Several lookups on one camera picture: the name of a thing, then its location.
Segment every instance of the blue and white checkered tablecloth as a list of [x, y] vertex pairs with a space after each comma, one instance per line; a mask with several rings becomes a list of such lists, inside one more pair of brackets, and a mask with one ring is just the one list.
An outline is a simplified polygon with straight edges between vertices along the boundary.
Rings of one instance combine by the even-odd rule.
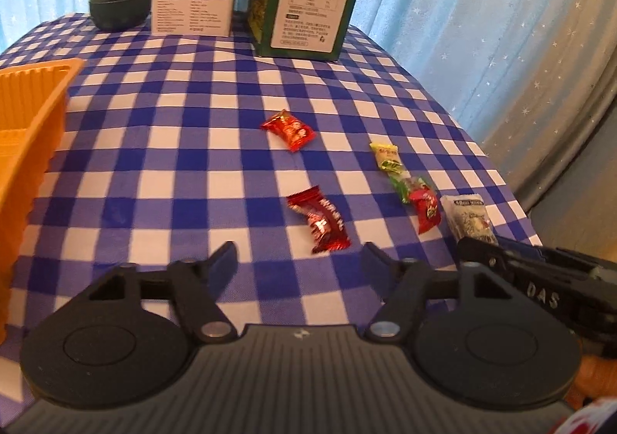
[[[359, 30], [325, 63], [255, 57], [241, 29], [228, 39], [103, 34], [74, 15], [34, 29], [0, 67], [74, 56], [86, 64], [69, 91], [66, 135], [15, 265], [0, 425], [33, 400], [19, 370], [24, 334], [118, 262], [156, 269], [235, 241], [241, 265], [220, 306], [239, 328], [368, 322], [379, 301], [360, 272], [365, 241], [451, 267], [445, 220], [418, 237], [371, 141], [397, 145], [443, 194], [481, 194], [498, 234], [539, 242], [479, 146]], [[317, 132], [295, 154], [259, 129], [283, 108]], [[285, 196], [313, 185], [341, 212], [350, 249], [311, 254]]]

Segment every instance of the star pattern curtain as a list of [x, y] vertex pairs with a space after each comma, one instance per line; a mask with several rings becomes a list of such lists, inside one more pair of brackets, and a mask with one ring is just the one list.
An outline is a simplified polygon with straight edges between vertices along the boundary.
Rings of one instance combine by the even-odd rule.
[[[352, 23], [418, 78], [518, 188], [584, 110], [615, 48], [615, 2], [358, 0]], [[0, 48], [42, 20], [87, 10], [88, 0], [0, 0]]]

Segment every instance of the orange object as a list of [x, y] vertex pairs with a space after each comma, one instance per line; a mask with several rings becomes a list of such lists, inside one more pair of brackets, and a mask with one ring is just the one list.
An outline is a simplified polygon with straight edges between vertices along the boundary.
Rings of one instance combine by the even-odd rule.
[[587, 398], [617, 396], [617, 359], [583, 356], [575, 387]]
[[571, 408], [575, 410], [581, 409], [585, 406], [585, 402], [587, 400], [587, 396], [584, 395], [581, 391], [578, 390], [576, 384], [572, 384], [566, 397], [563, 398], [570, 405]]
[[67, 88], [83, 60], [0, 70], [0, 343], [6, 337], [12, 266], [28, 213], [64, 133]]

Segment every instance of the candy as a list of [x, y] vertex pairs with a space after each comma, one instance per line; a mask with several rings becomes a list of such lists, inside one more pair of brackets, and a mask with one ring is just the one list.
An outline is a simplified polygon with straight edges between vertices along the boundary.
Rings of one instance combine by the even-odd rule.
[[482, 196], [479, 194], [442, 196], [441, 206], [457, 241], [467, 236], [497, 244]]
[[292, 152], [300, 150], [301, 147], [315, 138], [315, 132], [310, 126], [296, 119], [285, 109], [264, 122], [261, 129], [280, 136]]
[[440, 224], [437, 196], [422, 177], [411, 176], [405, 171], [400, 175], [390, 173], [389, 178], [402, 203], [413, 203], [418, 215], [418, 234], [424, 234]]
[[319, 186], [287, 197], [287, 204], [292, 210], [306, 216], [315, 240], [313, 253], [351, 246], [341, 214], [334, 204], [323, 197]]
[[553, 434], [595, 434], [615, 432], [617, 398], [599, 399], [575, 412]]
[[400, 161], [399, 148], [396, 145], [372, 143], [370, 147], [375, 154], [377, 166], [380, 170], [389, 173], [402, 173], [405, 170], [403, 163]]

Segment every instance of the yellow candy wrapper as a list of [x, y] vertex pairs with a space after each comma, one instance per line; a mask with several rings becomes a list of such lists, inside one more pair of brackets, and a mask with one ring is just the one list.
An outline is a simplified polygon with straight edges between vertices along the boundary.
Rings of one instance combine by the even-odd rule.
[[375, 154], [377, 166], [380, 170], [387, 173], [402, 173], [405, 170], [400, 161], [399, 148], [396, 145], [372, 143], [370, 147]]

